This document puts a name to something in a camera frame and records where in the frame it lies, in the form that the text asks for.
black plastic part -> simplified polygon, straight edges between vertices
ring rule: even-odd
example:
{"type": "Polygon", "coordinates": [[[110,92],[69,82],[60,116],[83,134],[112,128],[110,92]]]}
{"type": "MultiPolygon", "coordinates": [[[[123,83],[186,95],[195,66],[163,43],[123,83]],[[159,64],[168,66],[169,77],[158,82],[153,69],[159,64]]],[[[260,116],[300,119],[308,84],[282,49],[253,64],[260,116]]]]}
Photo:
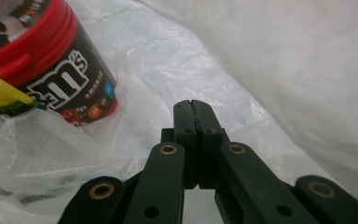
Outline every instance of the black plastic part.
{"type": "Polygon", "coordinates": [[[200,189],[215,189],[219,169],[216,155],[223,143],[224,130],[219,124],[210,105],[201,101],[192,101],[195,118],[198,121],[200,132],[200,189]]]}
{"type": "Polygon", "coordinates": [[[243,212],[242,223],[318,223],[250,147],[225,143],[218,159],[243,212]]]}
{"type": "Polygon", "coordinates": [[[173,142],[173,129],[161,129],[160,142],[173,142]]]}
{"type": "Polygon", "coordinates": [[[92,179],[69,202],[58,224],[110,224],[118,214],[123,195],[124,184],[120,180],[107,176],[92,179]]]}
{"type": "Polygon", "coordinates": [[[192,104],[182,101],[173,106],[173,142],[186,150],[185,189],[193,189],[198,184],[200,151],[198,144],[197,120],[192,104]]]}
{"type": "Polygon", "coordinates": [[[138,185],[139,178],[141,177],[142,172],[138,173],[137,175],[131,177],[130,179],[124,182],[124,195],[121,198],[120,206],[115,212],[115,218],[111,222],[114,223],[122,223],[124,216],[126,215],[127,208],[130,205],[132,200],[133,192],[135,192],[136,186],[138,185]]]}
{"type": "Polygon", "coordinates": [[[321,223],[358,223],[358,201],[326,178],[316,175],[300,177],[295,193],[321,223]]]}
{"type": "Polygon", "coordinates": [[[153,147],[123,223],[182,223],[185,150],[176,143],[153,147]]]}
{"type": "Polygon", "coordinates": [[[214,192],[214,200],[225,224],[241,224],[243,212],[225,178],[220,175],[214,192]]]}

hole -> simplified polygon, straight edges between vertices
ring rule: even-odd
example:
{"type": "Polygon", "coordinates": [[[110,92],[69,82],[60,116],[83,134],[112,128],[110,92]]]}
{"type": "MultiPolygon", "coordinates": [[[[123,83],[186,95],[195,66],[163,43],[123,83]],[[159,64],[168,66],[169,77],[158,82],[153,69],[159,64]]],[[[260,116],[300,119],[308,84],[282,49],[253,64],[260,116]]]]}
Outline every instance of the hole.
{"type": "Polygon", "coordinates": [[[103,195],[109,191],[109,188],[107,186],[100,186],[95,190],[95,194],[103,195]]]}
{"type": "Polygon", "coordinates": [[[215,130],[215,129],[207,129],[206,132],[207,133],[216,133],[217,130],[215,130]]]}
{"type": "Polygon", "coordinates": [[[326,185],[323,182],[320,181],[312,181],[309,182],[308,188],[310,191],[312,191],[314,194],[322,197],[322,198],[335,198],[336,192],[328,185],[326,185]]]}
{"type": "Polygon", "coordinates": [[[159,215],[159,210],[156,206],[148,206],[145,209],[145,217],[154,218],[159,215]]]}
{"type": "Polygon", "coordinates": [[[284,217],[290,217],[293,214],[292,209],[286,205],[278,205],[277,211],[284,217]]]}
{"type": "Polygon", "coordinates": [[[228,148],[232,153],[235,153],[235,154],[242,154],[242,153],[245,153],[245,151],[246,151],[245,147],[240,146],[240,145],[231,145],[228,148]]]}
{"type": "Polygon", "coordinates": [[[159,149],[159,152],[165,155],[171,155],[176,152],[176,147],[170,145],[163,146],[159,149]]]}

product label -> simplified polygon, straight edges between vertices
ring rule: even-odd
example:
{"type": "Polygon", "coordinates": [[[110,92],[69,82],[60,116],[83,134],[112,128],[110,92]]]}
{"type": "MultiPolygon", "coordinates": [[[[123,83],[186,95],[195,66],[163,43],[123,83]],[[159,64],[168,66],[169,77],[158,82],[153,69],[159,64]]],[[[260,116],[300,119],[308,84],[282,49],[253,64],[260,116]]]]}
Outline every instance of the product label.
{"type": "Polygon", "coordinates": [[[0,48],[34,25],[48,4],[49,0],[0,0],[0,48]]]}
{"type": "Polygon", "coordinates": [[[111,113],[116,82],[78,24],[69,49],[46,72],[19,89],[75,125],[111,113]]]}

red plastic container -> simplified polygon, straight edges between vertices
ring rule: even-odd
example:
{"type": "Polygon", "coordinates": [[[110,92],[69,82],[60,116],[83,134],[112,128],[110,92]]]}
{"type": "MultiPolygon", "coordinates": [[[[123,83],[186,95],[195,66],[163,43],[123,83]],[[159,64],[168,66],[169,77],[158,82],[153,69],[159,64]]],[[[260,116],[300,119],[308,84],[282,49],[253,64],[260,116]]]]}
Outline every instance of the red plastic container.
{"type": "Polygon", "coordinates": [[[116,81],[72,9],[64,0],[19,2],[0,15],[0,78],[75,125],[110,115],[116,81]]]}

yellow wrapper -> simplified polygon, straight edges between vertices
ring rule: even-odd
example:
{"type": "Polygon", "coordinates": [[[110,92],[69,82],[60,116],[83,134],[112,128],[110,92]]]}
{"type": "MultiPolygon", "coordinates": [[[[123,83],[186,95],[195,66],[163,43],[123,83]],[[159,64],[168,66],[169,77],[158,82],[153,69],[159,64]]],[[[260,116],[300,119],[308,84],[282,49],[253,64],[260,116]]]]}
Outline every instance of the yellow wrapper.
{"type": "Polygon", "coordinates": [[[43,108],[33,98],[0,79],[0,115],[12,117],[33,107],[43,108]]]}

